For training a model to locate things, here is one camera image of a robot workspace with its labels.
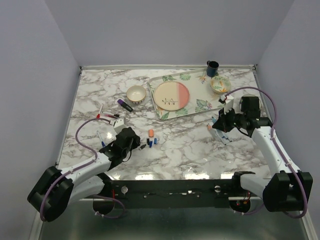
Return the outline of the light blue highlighter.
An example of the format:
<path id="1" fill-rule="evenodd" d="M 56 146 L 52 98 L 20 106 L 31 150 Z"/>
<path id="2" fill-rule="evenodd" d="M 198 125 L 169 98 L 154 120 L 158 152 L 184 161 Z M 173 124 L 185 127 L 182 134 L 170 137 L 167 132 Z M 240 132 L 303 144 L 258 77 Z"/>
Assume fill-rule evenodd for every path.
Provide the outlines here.
<path id="1" fill-rule="evenodd" d="M 216 118 L 215 117 L 211 117 L 211 119 L 212 119 L 212 123 L 214 124 L 217 120 L 216 120 Z"/>

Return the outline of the orange highlighter pen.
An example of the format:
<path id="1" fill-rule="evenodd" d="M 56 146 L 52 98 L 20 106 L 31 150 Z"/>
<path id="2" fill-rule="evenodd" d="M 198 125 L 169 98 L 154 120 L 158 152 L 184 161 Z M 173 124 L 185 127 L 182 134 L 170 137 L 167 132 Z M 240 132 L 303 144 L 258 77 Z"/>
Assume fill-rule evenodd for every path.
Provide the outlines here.
<path id="1" fill-rule="evenodd" d="M 212 128 L 212 126 L 210 124 L 208 124 L 207 126 L 207 129 L 208 129 L 208 132 L 211 134 L 211 136 L 213 138 L 217 137 L 217 132 L 216 132 L 216 129 Z"/>

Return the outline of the orange highlighter cap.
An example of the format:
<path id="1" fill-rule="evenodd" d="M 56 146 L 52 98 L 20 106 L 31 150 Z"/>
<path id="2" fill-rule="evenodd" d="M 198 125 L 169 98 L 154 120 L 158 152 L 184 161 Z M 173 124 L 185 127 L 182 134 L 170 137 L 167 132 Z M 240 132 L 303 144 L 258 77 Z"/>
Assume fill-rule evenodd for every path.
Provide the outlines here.
<path id="1" fill-rule="evenodd" d="M 153 130 L 153 129 L 149 129 L 149 130 L 148 130 L 148 136 L 149 136 L 150 138 L 153 138 L 153 137 L 154 137 L 154 130 Z"/>

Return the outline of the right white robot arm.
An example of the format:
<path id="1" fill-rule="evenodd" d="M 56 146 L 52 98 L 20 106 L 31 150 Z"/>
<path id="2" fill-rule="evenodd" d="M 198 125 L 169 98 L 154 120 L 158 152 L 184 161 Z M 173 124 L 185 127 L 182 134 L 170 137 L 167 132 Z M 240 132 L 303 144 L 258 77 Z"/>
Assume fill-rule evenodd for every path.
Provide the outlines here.
<path id="1" fill-rule="evenodd" d="M 240 101 L 241 108 L 237 113 L 233 108 L 233 97 L 222 95 L 219 102 L 223 108 L 212 127 L 224 133 L 233 129 L 245 130 L 267 161 L 272 177 L 267 180 L 252 172 L 236 172 L 230 191 L 236 196 L 247 191 L 255 194 L 269 212 L 300 211 L 304 216 L 313 184 L 311 174 L 301 171 L 284 150 L 272 121 L 261 116 L 259 98 L 244 96 Z"/>

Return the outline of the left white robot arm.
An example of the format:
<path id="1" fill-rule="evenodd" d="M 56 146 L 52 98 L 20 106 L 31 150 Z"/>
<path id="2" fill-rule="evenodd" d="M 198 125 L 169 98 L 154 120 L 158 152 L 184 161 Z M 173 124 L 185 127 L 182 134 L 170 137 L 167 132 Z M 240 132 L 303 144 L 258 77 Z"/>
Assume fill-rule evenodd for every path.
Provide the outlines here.
<path id="1" fill-rule="evenodd" d="M 140 144 L 141 138 L 131 127 L 123 128 L 113 142 L 95 151 L 93 157 L 63 169 L 47 168 L 27 201 L 39 212 L 42 221 L 52 222 L 71 202 L 92 195 L 107 197 L 111 185 L 106 182 L 105 173 L 122 164 Z"/>

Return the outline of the blue acrylic marker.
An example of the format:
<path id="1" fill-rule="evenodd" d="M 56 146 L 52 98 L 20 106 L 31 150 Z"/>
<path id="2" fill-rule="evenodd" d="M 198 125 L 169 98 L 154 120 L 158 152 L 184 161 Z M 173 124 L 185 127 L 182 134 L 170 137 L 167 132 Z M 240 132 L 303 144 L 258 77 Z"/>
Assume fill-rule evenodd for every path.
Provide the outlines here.
<path id="1" fill-rule="evenodd" d="M 224 134 L 223 133 L 219 133 L 217 132 L 217 137 L 216 140 L 222 142 L 224 145 L 226 145 L 228 142 L 225 142 L 225 140 L 223 139 Z"/>

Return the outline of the purple highlighter black cap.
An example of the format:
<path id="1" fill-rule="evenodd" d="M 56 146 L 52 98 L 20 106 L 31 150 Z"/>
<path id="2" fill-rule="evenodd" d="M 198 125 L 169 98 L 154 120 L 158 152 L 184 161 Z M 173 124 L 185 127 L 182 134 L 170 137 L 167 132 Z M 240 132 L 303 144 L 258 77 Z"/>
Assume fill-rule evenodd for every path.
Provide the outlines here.
<path id="1" fill-rule="evenodd" d="M 122 99 L 118 99 L 117 103 L 123 107 L 124 109 L 126 109 L 127 111 L 129 111 L 130 113 L 133 112 L 133 108 L 131 106 L 129 106 L 126 102 L 124 102 Z"/>

